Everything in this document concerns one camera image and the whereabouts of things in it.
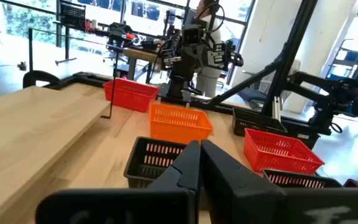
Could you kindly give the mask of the blue storage rack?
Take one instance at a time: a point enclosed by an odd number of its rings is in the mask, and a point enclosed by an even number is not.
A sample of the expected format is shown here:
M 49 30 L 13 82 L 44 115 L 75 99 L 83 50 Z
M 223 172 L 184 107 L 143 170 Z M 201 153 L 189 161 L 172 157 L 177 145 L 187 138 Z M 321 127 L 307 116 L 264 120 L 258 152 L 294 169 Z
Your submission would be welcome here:
M 344 39 L 333 61 L 329 64 L 326 78 L 340 80 L 356 78 L 358 74 L 358 39 Z

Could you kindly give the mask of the orange plastic basket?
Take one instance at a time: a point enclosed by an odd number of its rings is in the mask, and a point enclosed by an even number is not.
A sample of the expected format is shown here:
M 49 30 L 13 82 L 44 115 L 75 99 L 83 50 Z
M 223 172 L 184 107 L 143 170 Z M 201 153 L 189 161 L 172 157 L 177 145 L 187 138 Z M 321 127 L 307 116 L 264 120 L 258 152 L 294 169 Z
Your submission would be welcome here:
M 149 108 L 150 137 L 188 144 L 208 139 L 213 131 L 204 111 L 151 103 Z

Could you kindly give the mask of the black arched bracket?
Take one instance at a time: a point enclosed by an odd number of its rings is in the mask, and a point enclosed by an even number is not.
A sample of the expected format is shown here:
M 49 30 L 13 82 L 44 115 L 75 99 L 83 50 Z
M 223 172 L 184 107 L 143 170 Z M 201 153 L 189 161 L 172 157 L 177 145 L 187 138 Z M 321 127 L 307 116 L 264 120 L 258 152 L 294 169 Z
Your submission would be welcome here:
M 44 88 L 54 89 L 55 86 L 61 83 L 61 80 L 48 72 L 41 70 L 31 70 L 27 72 L 22 79 L 22 88 L 25 89 L 30 86 L 36 86 L 36 82 L 47 82 Z

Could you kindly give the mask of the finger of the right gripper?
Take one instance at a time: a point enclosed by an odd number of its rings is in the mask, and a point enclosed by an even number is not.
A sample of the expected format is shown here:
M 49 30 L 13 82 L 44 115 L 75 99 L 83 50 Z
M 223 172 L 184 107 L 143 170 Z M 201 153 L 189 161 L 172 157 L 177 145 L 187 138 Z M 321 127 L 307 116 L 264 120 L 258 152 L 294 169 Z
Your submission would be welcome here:
M 174 65 L 181 60 L 180 49 L 162 48 L 159 57 L 162 70 L 173 70 Z
M 215 69 L 228 69 L 229 65 L 242 67 L 244 65 L 241 54 L 236 53 L 233 42 L 214 44 L 213 50 L 208 51 L 207 67 Z

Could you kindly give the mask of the wooden shelf with black frame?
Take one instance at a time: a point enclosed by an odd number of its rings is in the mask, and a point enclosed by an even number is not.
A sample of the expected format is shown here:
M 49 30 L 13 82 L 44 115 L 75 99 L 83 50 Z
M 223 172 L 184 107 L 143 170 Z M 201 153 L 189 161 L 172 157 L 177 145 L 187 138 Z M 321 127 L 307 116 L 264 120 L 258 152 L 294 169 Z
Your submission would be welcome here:
M 78 168 L 108 109 L 102 89 L 75 84 L 63 90 L 30 86 L 0 96 L 0 224 L 33 223 L 37 204 L 73 187 L 58 177 Z

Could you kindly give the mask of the black perforated rack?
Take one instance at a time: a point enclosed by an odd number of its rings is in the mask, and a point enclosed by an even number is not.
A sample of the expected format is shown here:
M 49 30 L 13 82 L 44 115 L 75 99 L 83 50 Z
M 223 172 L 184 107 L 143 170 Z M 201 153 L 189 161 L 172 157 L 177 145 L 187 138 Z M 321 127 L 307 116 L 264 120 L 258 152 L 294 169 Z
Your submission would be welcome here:
M 86 6 L 67 0 L 58 0 L 58 21 L 78 30 L 85 30 Z

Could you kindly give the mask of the black aluminium table frame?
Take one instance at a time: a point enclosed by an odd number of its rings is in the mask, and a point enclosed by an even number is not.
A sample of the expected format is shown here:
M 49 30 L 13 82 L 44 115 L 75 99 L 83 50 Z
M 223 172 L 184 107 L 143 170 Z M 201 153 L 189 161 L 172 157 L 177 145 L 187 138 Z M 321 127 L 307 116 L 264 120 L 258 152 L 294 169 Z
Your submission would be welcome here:
M 255 82 L 261 81 L 264 77 L 274 74 L 272 84 L 268 91 L 266 102 L 262 107 L 262 111 L 255 112 L 255 114 L 263 116 L 271 116 L 272 112 L 269 112 L 269 109 L 272 109 L 273 98 L 275 96 L 280 96 L 284 90 L 292 91 L 299 95 L 307 97 L 309 93 L 312 93 L 311 90 L 302 87 L 300 84 L 294 84 L 288 81 L 289 73 L 293 62 L 295 61 L 295 55 L 301 45 L 301 41 L 306 32 L 306 28 L 311 20 L 313 11 L 318 3 L 318 0 L 302 0 L 300 8 L 295 18 L 295 23 L 291 28 L 288 41 L 283 46 L 283 50 L 280 52 L 278 57 L 269 65 L 267 65 L 263 70 L 256 73 L 253 77 L 241 82 L 240 84 L 232 87 L 227 92 L 217 95 L 214 98 L 209 100 L 204 100 L 196 95 L 186 95 L 186 96 L 174 96 L 175 93 L 182 93 L 178 88 L 185 86 L 185 80 L 177 72 L 172 71 L 172 74 L 175 74 L 176 77 L 171 78 L 169 83 L 164 83 L 160 87 L 159 97 L 162 101 L 174 103 L 178 105 L 184 105 L 188 103 L 191 107 L 215 111 L 218 113 L 230 114 L 233 112 L 233 109 L 239 109 L 238 106 L 229 106 L 224 103 L 225 100 L 231 96 L 240 93 L 245 88 L 251 86 Z M 108 78 L 103 78 L 91 73 L 79 72 L 75 73 L 72 76 L 60 79 L 61 83 L 54 87 L 53 90 L 61 90 L 65 87 L 68 87 L 74 83 L 80 83 L 89 86 L 95 86 L 102 88 L 103 84 L 111 81 Z

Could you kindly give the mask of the wooden desk with equipment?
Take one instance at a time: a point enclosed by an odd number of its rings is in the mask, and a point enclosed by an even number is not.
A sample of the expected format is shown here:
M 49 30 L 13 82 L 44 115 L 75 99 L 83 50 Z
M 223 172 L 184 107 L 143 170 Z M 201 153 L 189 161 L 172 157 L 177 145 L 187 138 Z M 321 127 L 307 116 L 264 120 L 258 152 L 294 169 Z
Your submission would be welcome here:
M 153 65 L 156 63 L 159 64 L 161 59 L 155 53 L 145 52 L 138 49 L 133 48 L 125 48 L 123 50 L 123 54 L 128 58 L 129 62 L 129 71 L 127 78 L 129 80 L 135 80 L 135 67 L 137 60 L 143 60 L 148 62 L 147 66 L 147 75 L 146 75 L 146 84 L 150 83 L 152 79 L 152 72 L 154 71 Z

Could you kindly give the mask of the red plastic basket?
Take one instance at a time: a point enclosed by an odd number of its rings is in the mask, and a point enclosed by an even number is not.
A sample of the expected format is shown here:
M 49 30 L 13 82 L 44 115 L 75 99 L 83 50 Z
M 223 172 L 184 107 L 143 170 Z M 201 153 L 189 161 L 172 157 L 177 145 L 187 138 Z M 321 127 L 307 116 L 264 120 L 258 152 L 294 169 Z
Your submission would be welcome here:
M 299 139 L 249 128 L 244 132 L 244 154 L 255 172 L 276 169 L 314 174 L 324 165 Z
M 105 98 L 113 105 L 130 110 L 148 112 L 149 104 L 155 100 L 159 87 L 116 78 L 103 84 Z

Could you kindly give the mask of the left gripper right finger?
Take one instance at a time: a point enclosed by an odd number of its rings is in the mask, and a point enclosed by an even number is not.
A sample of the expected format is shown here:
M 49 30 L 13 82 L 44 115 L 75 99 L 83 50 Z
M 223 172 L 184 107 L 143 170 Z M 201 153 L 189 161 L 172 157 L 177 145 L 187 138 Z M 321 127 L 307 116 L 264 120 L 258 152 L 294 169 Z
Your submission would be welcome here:
M 358 189 L 281 188 L 209 140 L 201 158 L 212 224 L 358 224 Z

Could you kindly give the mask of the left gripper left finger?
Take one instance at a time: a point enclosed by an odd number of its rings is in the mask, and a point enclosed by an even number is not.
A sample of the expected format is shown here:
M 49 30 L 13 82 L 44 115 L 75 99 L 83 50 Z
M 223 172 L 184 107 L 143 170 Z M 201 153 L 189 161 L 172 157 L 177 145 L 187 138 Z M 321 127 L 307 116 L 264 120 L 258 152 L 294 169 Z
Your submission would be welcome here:
M 197 224 L 201 148 L 191 141 L 145 189 L 68 189 L 46 196 L 36 224 Z

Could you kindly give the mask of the black plastic basket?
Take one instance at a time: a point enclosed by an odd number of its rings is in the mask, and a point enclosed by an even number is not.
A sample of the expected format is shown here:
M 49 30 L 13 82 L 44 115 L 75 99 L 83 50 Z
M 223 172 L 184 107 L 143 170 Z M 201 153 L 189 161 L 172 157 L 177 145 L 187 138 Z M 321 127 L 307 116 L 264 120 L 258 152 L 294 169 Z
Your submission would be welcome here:
M 287 172 L 275 169 L 262 169 L 264 178 L 281 188 L 341 188 L 342 185 L 335 179 Z
M 245 128 L 279 135 L 286 135 L 288 133 L 286 127 L 284 127 L 277 119 L 251 113 L 246 110 L 233 109 L 233 133 L 238 136 L 244 136 Z
M 129 187 L 146 188 L 165 172 L 185 148 L 186 144 L 138 137 L 124 170 Z

